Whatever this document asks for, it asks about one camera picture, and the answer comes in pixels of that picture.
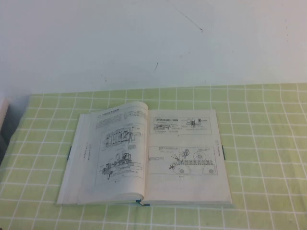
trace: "green checkered tablecloth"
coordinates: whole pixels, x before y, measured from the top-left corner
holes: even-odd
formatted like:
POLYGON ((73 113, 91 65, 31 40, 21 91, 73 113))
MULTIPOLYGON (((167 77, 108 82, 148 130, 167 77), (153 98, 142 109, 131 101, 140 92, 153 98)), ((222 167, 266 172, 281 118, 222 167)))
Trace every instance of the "green checkered tablecloth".
POLYGON ((0 227, 306 230, 307 84, 32 95, 0 166, 0 227), (217 111, 235 208, 54 205, 78 115, 131 101, 217 111))

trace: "technical diagram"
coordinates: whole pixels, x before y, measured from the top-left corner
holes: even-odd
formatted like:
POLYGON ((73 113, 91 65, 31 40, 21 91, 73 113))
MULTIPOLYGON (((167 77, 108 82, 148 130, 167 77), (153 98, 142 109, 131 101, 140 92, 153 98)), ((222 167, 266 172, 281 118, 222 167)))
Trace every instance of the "technical diagram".
POLYGON ((160 134, 211 134, 208 117, 152 117, 150 133, 160 134))
POLYGON ((174 124, 174 122, 178 122, 178 119, 157 118, 156 121, 158 122, 158 124, 154 124, 154 130, 165 130, 178 126, 177 124, 174 124))
POLYGON ((201 119, 198 118, 198 122, 195 122, 195 119, 188 118, 187 126, 192 126, 192 128, 194 128, 195 126, 200 127, 201 126, 201 119))
POLYGON ((108 133, 104 140, 104 147, 119 145, 123 142, 138 143, 137 138, 142 135, 141 129, 138 126, 131 126, 128 128, 120 128, 114 132, 108 133))
POLYGON ((140 163, 132 162, 131 154, 123 150, 121 153, 116 154, 114 162, 106 164, 100 172, 106 175, 109 180, 111 175, 126 173, 127 170, 142 170, 142 167, 140 163))
POLYGON ((217 174, 213 147, 149 147, 149 174, 217 174))

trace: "white wall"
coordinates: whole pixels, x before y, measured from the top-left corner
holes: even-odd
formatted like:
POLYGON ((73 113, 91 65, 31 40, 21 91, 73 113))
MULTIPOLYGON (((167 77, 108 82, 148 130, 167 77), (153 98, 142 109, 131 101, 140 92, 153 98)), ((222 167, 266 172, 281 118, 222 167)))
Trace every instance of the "white wall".
POLYGON ((305 0, 4 0, 0 90, 307 81, 306 26, 305 0))

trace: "book page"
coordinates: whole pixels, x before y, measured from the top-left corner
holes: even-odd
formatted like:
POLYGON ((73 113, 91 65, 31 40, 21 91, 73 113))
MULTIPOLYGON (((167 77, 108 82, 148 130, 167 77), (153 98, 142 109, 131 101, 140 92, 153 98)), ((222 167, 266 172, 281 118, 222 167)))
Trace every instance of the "book page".
POLYGON ((150 110, 144 203, 231 204, 214 110, 150 110))
POLYGON ((91 113, 89 140, 84 151, 90 163, 78 203, 144 195, 147 116, 147 105, 141 102, 91 113))

